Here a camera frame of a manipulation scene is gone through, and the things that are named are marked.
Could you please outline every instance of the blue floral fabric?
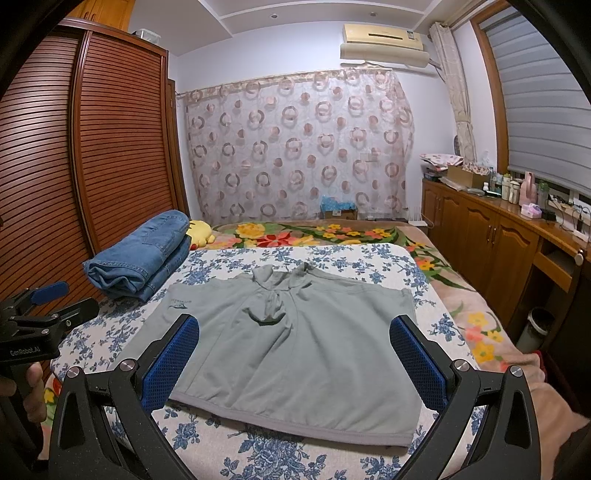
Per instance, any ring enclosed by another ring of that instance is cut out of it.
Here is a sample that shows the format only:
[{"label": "blue floral fabric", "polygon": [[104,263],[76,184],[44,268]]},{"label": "blue floral fabric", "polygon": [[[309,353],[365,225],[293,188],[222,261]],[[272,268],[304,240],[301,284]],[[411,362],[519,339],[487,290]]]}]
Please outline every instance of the blue floral fabric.
[{"label": "blue floral fabric", "polygon": [[[98,317],[78,327],[60,347],[61,357],[51,368],[63,380],[79,365],[86,372],[114,368],[114,360],[154,311],[174,283],[200,284],[232,278],[255,267],[273,265],[292,270],[309,262],[327,272],[380,284],[410,288],[421,331],[438,342],[452,359],[463,358],[478,368],[449,312],[428,284],[410,254],[391,244],[326,245],[257,249],[197,250],[168,279],[147,304],[134,299],[105,300]],[[378,381],[385,381],[376,373]],[[124,439],[121,422],[112,408],[107,416],[115,434]],[[203,410],[173,403],[152,413],[163,435],[197,478],[223,480],[391,480],[418,448],[437,414],[422,406],[410,448],[355,448],[316,442],[253,425],[221,419]],[[479,407],[448,464],[444,476],[458,470],[482,419]]]}]

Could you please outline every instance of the screw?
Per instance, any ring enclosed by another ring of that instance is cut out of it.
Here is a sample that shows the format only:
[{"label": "screw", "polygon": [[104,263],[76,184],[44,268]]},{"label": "screw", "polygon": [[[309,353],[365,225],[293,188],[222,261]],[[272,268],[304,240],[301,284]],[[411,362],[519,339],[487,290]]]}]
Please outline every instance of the screw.
[{"label": "screw", "polygon": [[470,370],[470,364],[462,359],[456,360],[453,363],[453,366],[456,367],[460,372],[467,372]]},{"label": "screw", "polygon": [[123,370],[124,372],[129,372],[130,370],[133,370],[135,368],[135,360],[128,358],[127,360],[123,360],[120,364],[119,364],[119,368],[121,370]]},{"label": "screw", "polygon": [[523,376],[523,370],[521,369],[521,367],[518,367],[517,365],[511,365],[509,372],[511,372],[511,375],[513,375],[514,377]]},{"label": "screw", "polygon": [[76,378],[78,375],[80,375],[80,367],[72,367],[68,370],[68,373],[66,373],[66,376],[68,378]]}]

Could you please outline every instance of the blue gripper pad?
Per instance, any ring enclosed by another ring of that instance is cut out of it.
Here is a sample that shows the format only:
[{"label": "blue gripper pad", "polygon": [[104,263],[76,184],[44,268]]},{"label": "blue gripper pad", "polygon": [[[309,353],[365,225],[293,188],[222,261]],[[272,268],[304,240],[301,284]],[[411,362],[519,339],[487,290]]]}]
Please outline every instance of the blue gripper pad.
[{"label": "blue gripper pad", "polygon": [[164,408],[199,341],[199,324],[188,317],[169,341],[142,382],[142,407],[147,413]]},{"label": "blue gripper pad", "polygon": [[47,287],[41,287],[31,293],[31,303],[33,305],[43,305],[51,301],[60,299],[68,295],[70,287],[64,281],[59,281]]},{"label": "blue gripper pad", "polygon": [[447,406],[445,377],[400,317],[390,323],[390,343],[425,406],[442,412]]}]

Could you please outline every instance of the wooden window frame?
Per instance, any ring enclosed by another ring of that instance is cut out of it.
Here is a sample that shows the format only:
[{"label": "wooden window frame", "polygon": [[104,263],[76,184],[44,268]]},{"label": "wooden window frame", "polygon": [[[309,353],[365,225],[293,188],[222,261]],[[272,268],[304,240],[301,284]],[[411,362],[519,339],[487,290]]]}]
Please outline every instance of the wooden window frame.
[{"label": "wooden window frame", "polygon": [[488,18],[509,8],[510,4],[506,0],[499,0],[485,9],[478,12],[470,19],[474,33],[480,45],[488,82],[491,86],[492,106],[495,113],[496,129],[496,170],[499,173],[507,173],[509,167],[509,132],[507,128],[507,114],[505,111],[505,99],[501,86],[501,77],[499,69],[496,66],[495,56],[492,52],[491,42],[480,23]]}]

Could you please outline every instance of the human hand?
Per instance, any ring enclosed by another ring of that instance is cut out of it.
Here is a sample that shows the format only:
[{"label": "human hand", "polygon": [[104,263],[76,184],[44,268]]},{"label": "human hand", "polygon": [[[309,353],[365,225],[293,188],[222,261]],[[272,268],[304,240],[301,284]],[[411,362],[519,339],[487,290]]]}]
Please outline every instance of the human hand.
[{"label": "human hand", "polygon": [[[33,423],[40,423],[47,418],[47,408],[43,400],[43,369],[41,364],[32,364],[26,373],[26,379],[32,388],[31,393],[22,401],[27,412],[27,418]],[[0,377],[0,397],[12,397],[17,391],[17,385],[9,378]]]}]

